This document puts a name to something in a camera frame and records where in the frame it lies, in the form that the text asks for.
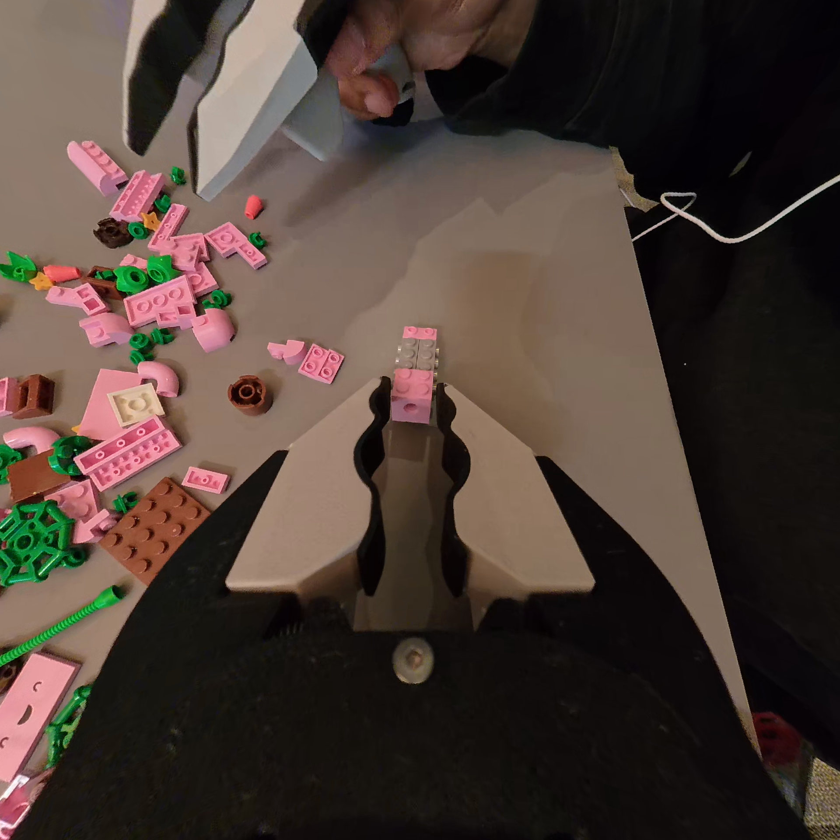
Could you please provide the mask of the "person's right forearm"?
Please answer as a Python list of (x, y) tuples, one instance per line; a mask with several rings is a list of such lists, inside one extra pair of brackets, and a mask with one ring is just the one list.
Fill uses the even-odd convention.
[(616, 148), (639, 192), (727, 176), (838, 68), (838, 2), (540, 2), (510, 69), (430, 70), (449, 127)]

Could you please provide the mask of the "long green toy stem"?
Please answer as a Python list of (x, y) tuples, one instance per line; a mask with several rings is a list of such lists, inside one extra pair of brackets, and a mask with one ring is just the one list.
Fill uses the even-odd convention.
[(3, 652), (1, 654), (1, 667), (4, 668), (6, 665), (9, 665), (15, 660), (29, 654), (37, 647), (47, 643), (59, 634), (64, 633), (67, 629), (75, 626), (93, 614), (119, 604), (125, 595), (126, 591), (116, 585), (103, 590), (95, 599), (84, 605), (81, 609), (62, 618), (54, 625), (49, 626), (47, 629), (25, 640), (21, 644), (11, 647), (7, 651)]

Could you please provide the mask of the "small brown frame piece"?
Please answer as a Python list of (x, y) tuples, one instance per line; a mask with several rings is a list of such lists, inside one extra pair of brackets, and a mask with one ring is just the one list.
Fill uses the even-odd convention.
[(115, 269), (106, 266), (92, 266), (85, 275), (85, 282), (90, 283), (100, 298), (121, 301), (127, 295), (118, 288), (117, 280)]

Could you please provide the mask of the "pink corner plate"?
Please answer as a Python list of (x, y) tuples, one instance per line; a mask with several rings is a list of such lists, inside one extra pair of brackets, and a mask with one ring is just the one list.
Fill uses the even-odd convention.
[(237, 254), (254, 270), (261, 268), (268, 261), (259, 247), (230, 222), (206, 232), (204, 237), (221, 257), (228, 258)]

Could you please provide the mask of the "person's right hand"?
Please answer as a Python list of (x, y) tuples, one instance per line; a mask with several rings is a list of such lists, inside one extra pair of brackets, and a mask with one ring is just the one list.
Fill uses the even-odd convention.
[(451, 70), (468, 56), (510, 68), (522, 50), (537, 1), (354, 2), (327, 58), (343, 107), (355, 118), (390, 117), (396, 84), (371, 71), (399, 45), (415, 72)]

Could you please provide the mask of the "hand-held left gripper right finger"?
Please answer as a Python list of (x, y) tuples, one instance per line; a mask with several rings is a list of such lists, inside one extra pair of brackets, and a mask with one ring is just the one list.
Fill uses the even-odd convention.
[(442, 465), (452, 486), (440, 556), (472, 611), (499, 599), (586, 593), (593, 574), (529, 446), (452, 385), (437, 387)]

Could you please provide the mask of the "brown rectangular toy brick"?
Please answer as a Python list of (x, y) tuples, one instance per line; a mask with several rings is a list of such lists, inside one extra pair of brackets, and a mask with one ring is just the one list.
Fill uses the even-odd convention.
[(31, 374), (17, 380), (17, 396), (12, 418), (33, 419), (53, 413), (55, 383), (42, 374)]

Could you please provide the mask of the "brown round toy brick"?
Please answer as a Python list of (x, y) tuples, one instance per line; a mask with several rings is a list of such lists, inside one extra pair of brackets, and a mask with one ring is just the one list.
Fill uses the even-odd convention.
[(230, 404), (248, 417), (269, 411), (273, 395), (268, 385), (255, 374), (243, 374), (227, 387)]

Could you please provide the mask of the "pink and grey brick assembly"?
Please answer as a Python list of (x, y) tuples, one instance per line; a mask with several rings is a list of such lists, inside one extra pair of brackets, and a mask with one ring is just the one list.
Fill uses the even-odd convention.
[[(402, 332), (402, 339), (403, 338), (420, 338), (420, 339), (436, 339), (438, 344), (438, 331), (434, 328), (425, 328), (425, 327), (417, 327), (417, 326), (405, 326)], [(438, 370), (437, 375), (435, 376), (435, 386), (437, 385), (437, 378), (438, 378)], [(432, 414), (434, 409), (434, 400), (432, 404)]]

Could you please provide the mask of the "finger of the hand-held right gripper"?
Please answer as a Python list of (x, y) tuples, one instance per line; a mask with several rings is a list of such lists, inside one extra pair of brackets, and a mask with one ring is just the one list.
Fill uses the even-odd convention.
[(212, 76), (189, 125), (192, 188), (213, 200), (253, 160), (318, 77), (299, 33), (305, 2), (223, 2)]
[(199, 56), (216, 1), (134, 1), (123, 63), (123, 140), (145, 155)]

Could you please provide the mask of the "cream square toy plate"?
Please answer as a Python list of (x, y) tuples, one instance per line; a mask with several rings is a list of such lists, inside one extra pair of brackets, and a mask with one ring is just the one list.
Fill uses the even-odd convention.
[(110, 392), (107, 398), (121, 428), (130, 427), (153, 416), (165, 415), (154, 386), (148, 382)]

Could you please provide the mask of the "brown flat toy tile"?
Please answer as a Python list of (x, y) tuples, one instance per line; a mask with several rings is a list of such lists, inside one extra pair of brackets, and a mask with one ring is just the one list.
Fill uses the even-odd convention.
[(10, 499), (13, 505), (42, 500), (44, 496), (71, 482), (71, 476), (52, 469), (49, 464), (49, 457), (52, 454), (53, 451), (50, 449), (19, 460), (7, 468)]

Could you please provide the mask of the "brown studded plate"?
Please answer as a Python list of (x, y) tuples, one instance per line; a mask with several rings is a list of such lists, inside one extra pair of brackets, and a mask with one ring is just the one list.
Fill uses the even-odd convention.
[(170, 478), (160, 480), (99, 545), (144, 585), (211, 512)]

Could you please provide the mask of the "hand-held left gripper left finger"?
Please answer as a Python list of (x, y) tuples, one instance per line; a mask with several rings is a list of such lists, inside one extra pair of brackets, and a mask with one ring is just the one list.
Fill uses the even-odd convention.
[(227, 575), (233, 592), (286, 592), (301, 601), (372, 595), (385, 563), (380, 492), (391, 380), (366, 383), (283, 453)]

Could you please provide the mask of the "pile of pink toy bricks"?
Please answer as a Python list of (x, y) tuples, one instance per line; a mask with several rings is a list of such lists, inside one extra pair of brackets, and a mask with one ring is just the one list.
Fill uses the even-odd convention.
[(212, 517), (170, 478), (135, 509), (104, 497), (154, 478), (178, 457), (190, 426), (206, 435), (214, 466), (251, 448), (280, 446), (280, 423), (233, 419), (222, 394), (237, 327), (275, 333), (303, 314), (303, 287), (250, 285), (253, 316), (234, 321), (204, 268), (209, 249), (235, 252), (231, 223), (177, 237), (188, 215), (176, 201), (152, 251), (130, 235), (140, 215), (103, 220), (142, 250), (97, 277), (53, 286), (12, 314), (2, 337), (2, 653), (42, 634), (21, 654), (2, 692), (2, 838), (191, 837), (192, 823), (224, 816), (222, 775), (244, 772), (244, 793), (280, 792), (280, 723), (306, 701), (292, 685), (296, 659), (315, 666), (327, 640), (348, 636), (342, 595), (325, 579), (301, 593), (231, 592), (225, 576), (287, 454), (272, 455), (234, 501)]

